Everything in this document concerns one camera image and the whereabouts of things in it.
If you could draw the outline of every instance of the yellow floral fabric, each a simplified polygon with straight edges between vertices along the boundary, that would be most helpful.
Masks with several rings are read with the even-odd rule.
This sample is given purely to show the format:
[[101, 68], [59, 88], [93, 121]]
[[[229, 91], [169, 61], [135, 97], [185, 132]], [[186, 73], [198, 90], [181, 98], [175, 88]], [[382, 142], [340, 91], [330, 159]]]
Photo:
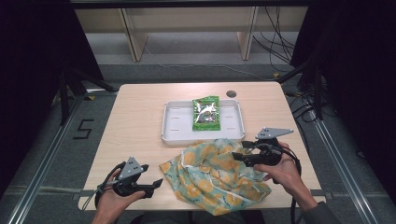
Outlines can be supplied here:
[[160, 165], [178, 199], [195, 203], [214, 216], [245, 209], [271, 193], [263, 173], [235, 161], [245, 153], [229, 139], [196, 143]]

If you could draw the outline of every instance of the wooden table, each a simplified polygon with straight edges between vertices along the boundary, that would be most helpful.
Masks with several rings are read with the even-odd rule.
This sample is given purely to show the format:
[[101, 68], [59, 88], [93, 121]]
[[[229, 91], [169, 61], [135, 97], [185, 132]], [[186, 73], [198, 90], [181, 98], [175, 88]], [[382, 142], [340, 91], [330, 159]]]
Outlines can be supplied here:
[[[164, 178], [159, 165], [179, 155], [184, 147], [170, 147], [161, 138], [164, 105], [169, 101], [192, 100], [217, 95], [228, 99], [227, 91], [235, 91], [240, 104], [245, 127], [245, 140], [254, 136], [263, 126], [293, 129], [294, 133], [278, 137], [297, 154], [303, 166], [303, 181], [309, 189], [321, 189], [318, 178], [306, 153], [304, 143], [290, 112], [285, 95], [276, 82], [217, 82], [217, 83], [168, 83], [131, 84], [120, 88], [111, 111], [105, 132], [97, 150], [84, 190], [96, 189], [115, 165], [127, 161], [130, 156], [142, 164], [148, 164], [138, 184], [151, 184]], [[290, 207], [291, 197], [282, 186], [268, 181], [273, 192], [261, 203], [250, 208]], [[81, 208], [87, 197], [81, 197]], [[94, 210], [93, 200], [87, 210]], [[130, 210], [197, 210], [194, 204], [179, 201], [169, 182], [164, 179], [151, 199], [131, 204]]]

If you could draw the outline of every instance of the person's right hand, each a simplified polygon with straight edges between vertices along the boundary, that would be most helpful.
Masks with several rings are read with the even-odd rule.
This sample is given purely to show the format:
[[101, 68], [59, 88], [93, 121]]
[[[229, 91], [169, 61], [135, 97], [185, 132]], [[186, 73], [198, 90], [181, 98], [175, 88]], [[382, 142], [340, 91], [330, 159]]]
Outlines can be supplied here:
[[[284, 150], [289, 150], [288, 144], [282, 142], [279, 142], [279, 144]], [[282, 160], [279, 164], [275, 166], [256, 164], [254, 165], [254, 169], [267, 173], [263, 179], [264, 181], [273, 178], [281, 184], [285, 191], [296, 200], [303, 211], [307, 211], [318, 205], [301, 179], [294, 160], [286, 153], [282, 154]]]

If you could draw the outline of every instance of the small round object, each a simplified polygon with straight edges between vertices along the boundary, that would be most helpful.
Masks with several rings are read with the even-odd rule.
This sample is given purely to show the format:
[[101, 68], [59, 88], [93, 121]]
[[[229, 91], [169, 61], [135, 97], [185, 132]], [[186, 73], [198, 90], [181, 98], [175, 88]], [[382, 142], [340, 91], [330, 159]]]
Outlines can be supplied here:
[[227, 96], [230, 98], [234, 98], [236, 96], [236, 91], [227, 91]]

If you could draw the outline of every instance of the white tray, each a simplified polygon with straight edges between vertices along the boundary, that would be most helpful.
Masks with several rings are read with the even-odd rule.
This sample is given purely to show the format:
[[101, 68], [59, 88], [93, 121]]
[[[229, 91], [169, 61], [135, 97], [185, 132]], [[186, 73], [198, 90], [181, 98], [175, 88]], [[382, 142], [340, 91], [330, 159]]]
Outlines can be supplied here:
[[239, 102], [233, 99], [219, 100], [220, 131], [193, 131], [193, 103], [170, 101], [163, 112], [163, 141], [170, 146], [184, 146], [198, 140], [228, 138], [241, 141], [245, 137]]

